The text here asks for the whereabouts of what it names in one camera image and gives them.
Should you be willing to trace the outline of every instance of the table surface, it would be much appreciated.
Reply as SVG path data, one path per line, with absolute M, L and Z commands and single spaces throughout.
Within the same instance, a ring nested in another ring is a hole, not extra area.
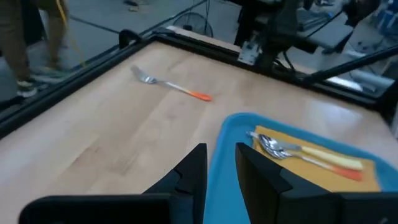
M 140 83 L 133 64 L 214 101 Z M 139 194 L 200 142 L 211 159 L 223 120 L 243 111 L 362 148 L 398 168 L 398 142 L 377 113 L 155 42 L 0 141 L 1 223 L 15 223 L 25 204 L 45 195 Z

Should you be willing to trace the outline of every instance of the yellow cable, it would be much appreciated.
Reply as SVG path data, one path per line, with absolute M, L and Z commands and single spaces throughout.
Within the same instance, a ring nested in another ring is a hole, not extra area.
M 62 8 L 62 6 L 61 6 L 60 0 L 57 0 L 57 6 L 58 6 L 58 10 L 60 11 L 60 14 L 61 14 L 63 24 L 65 25 L 66 31 L 68 32 L 69 39 L 70 39 L 70 41 L 72 42 L 72 45 L 73 45 L 73 47 L 74 47 L 75 50 L 76 50 L 76 53 L 77 53 L 77 54 L 79 55 L 79 57 L 80 57 L 80 65 L 81 65 L 82 67 L 86 67 L 86 63 L 85 63 L 85 60 L 84 60 L 84 56 L 83 56 L 83 54 L 81 53 L 81 51 L 79 50 L 79 47 L 77 46 L 77 44 L 76 44 L 76 42 L 75 42 L 75 39 L 72 37 L 72 35 L 71 35 L 70 31 L 69 31 L 68 22 L 67 22 L 67 17 L 66 17 L 66 15 L 65 15 L 65 11 L 63 10 L 63 8 Z

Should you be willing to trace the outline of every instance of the metal frame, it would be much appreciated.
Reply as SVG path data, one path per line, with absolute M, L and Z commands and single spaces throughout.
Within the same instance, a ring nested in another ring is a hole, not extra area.
M 154 32 L 145 39 L 135 42 L 133 41 L 133 43 L 124 49 L 119 50 L 115 54 L 104 56 L 102 59 L 92 63 L 88 68 L 82 70 L 65 82 L 51 86 L 50 88 L 40 92 L 38 96 L 27 100 L 23 104 L 9 108 L 7 111 L 3 111 L 3 113 L 0 114 L 0 138 L 3 138 L 18 127 L 29 122 L 31 119 L 49 109 L 51 106 L 57 104 L 68 95 L 71 95 L 87 83 L 92 82 L 104 72 L 107 72 L 115 65 L 121 63 L 123 60 L 153 42 L 161 42 L 171 45 L 245 70 L 275 78 L 292 85 L 324 93 L 328 96 L 339 98 L 370 110 L 378 111 L 387 122 L 389 122 L 391 115 L 394 115 L 391 114 L 391 111 L 394 110 L 398 99 L 398 82 L 394 82 L 394 84 L 380 97 L 375 97 L 331 82 L 326 82 L 325 80 L 339 75 L 338 72 L 352 70 L 357 67 L 361 67 L 364 64 L 373 63 L 377 60 L 394 55 L 398 51 L 398 47 L 387 49 L 379 54 L 357 59 L 326 71 L 316 72 L 312 76 L 308 76 L 303 73 L 277 75 L 271 71 L 239 62 L 239 52 L 184 35 L 179 35 L 167 29 L 162 29 Z

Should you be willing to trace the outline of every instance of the fan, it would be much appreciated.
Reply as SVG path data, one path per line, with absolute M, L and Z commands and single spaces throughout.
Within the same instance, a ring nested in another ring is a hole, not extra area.
M 213 29 L 207 22 L 206 18 L 196 12 L 182 14 L 174 21 L 173 25 L 197 34 L 213 37 Z

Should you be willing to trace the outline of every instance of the blue tray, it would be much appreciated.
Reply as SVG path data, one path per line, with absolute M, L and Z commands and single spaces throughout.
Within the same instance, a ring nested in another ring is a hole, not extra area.
M 398 190 L 398 172 L 377 156 L 254 113 L 237 113 L 225 119 L 217 139 L 208 175 L 204 223 L 250 223 L 236 174 L 235 144 L 243 142 L 252 146 L 252 139 L 246 136 L 246 131 L 253 131 L 257 125 L 313 142 L 336 152 L 372 159 L 376 164 L 381 189 L 386 192 Z

